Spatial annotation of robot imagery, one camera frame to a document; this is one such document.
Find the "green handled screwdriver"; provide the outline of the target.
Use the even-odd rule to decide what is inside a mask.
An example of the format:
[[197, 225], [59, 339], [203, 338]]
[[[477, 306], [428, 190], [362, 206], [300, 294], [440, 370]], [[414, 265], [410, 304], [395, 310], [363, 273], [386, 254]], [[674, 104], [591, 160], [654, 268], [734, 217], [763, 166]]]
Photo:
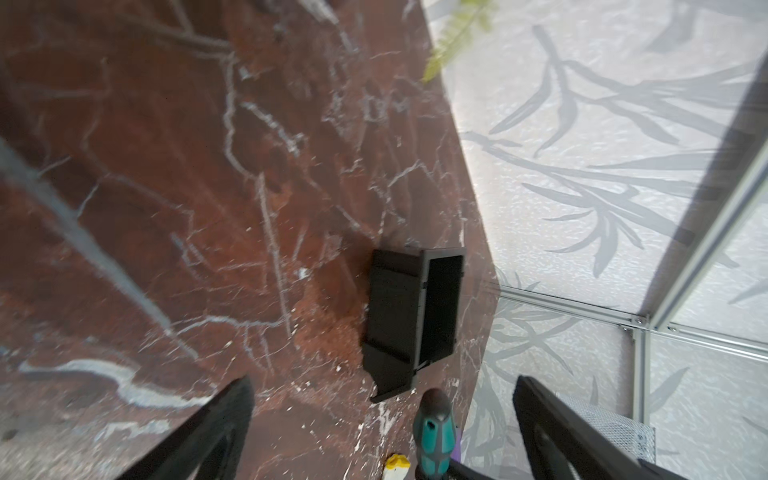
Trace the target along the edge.
[[455, 449], [456, 427], [451, 400], [441, 389], [427, 390], [416, 412], [412, 435], [417, 479], [443, 479]]

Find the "black plastic bin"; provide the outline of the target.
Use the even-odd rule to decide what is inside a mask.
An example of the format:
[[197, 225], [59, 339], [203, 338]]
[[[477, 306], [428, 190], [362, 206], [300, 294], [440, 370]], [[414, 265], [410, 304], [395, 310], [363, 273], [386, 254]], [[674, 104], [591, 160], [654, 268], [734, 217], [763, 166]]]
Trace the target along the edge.
[[412, 389], [417, 373], [454, 352], [466, 249], [376, 249], [361, 342], [363, 369], [384, 402]]

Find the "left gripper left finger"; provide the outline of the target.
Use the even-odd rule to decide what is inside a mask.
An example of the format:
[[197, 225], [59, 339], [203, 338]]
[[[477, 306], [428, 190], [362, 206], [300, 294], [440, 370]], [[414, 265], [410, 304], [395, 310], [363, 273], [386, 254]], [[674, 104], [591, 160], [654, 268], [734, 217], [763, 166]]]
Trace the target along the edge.
[[120, 477], [234, 479], [253, 407], [250, 379], [232, 381]]

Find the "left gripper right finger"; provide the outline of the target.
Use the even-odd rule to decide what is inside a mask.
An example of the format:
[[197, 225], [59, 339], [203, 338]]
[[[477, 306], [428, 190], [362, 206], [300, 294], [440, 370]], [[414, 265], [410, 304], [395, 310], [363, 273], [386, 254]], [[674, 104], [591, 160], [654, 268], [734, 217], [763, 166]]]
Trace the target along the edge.
[[532, 376], [520, 376], [513, 403], [536, 479], [677, 479], [633, 459]]

